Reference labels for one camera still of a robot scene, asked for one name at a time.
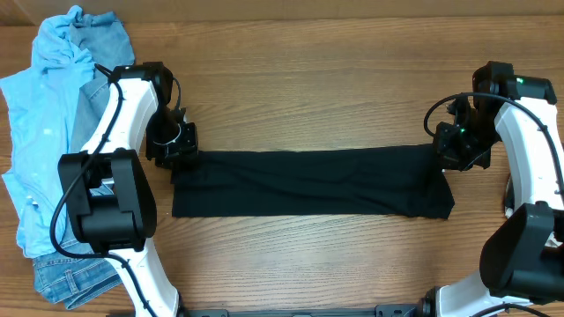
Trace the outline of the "black t-shirt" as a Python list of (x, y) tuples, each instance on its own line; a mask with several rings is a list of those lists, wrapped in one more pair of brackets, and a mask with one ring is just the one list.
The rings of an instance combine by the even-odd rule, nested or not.
[(449, 217), (429, 144), (341, 151), (208, 151), (172, 176), (174, 217)]

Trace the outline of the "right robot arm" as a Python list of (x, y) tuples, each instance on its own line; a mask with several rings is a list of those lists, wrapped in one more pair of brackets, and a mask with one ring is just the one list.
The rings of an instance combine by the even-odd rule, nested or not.
[(505, 146), (513, 213), (483, 246), (479, 269), (435, 287), (418, 316), (492, 316), (563, 299), (563, 149), (550, 80), (517, 76), (510, 63), (488, 62), (471, 92), (443, 99), (453, 123), (427, 133), (443, 169), (488, 168), (491, 148)]

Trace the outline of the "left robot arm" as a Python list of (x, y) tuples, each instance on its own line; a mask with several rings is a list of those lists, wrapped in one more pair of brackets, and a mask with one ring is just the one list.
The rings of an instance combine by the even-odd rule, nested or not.
[(163, 63), (96, 68), (108, 80), (108, 105), (81, 150), (59, 160), (63, 196), (51, 222), (67, 213), (88, 258), (109, 262), (121, 278), (134, 315), (185, 316), (153, 242), (157, 206), (138, 152), (161, 168), (186, 167), (198, 155), (197, 128), (184, 108), (168, 106), (179, 83)]

